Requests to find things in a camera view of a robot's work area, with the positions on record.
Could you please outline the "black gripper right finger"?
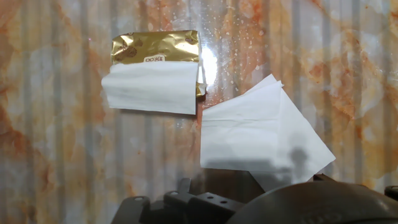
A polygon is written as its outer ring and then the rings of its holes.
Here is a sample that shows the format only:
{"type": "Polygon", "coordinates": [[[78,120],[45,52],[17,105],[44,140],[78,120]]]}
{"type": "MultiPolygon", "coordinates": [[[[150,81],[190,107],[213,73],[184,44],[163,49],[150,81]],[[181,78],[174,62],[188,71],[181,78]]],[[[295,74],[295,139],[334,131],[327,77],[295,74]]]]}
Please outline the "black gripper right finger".
{"type": "Polygon", "coordinates": [[[392,198],[393,200],[398,201],[398,186],[390,185],[384,189],[384,195],[386,197],[392,198]]]}

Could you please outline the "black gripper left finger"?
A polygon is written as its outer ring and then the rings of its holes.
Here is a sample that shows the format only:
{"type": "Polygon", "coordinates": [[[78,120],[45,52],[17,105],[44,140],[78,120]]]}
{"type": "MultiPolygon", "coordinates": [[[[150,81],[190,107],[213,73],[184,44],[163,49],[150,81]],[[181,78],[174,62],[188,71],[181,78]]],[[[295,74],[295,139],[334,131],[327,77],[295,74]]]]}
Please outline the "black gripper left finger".
{"type": "Polygon", "coordinates": [[[124,199],[112,224],[225,224],[244,204],[205,192],[190,193],[191,179],[183,178],[177,190],[151,202],[149,197],[124,199]]]}

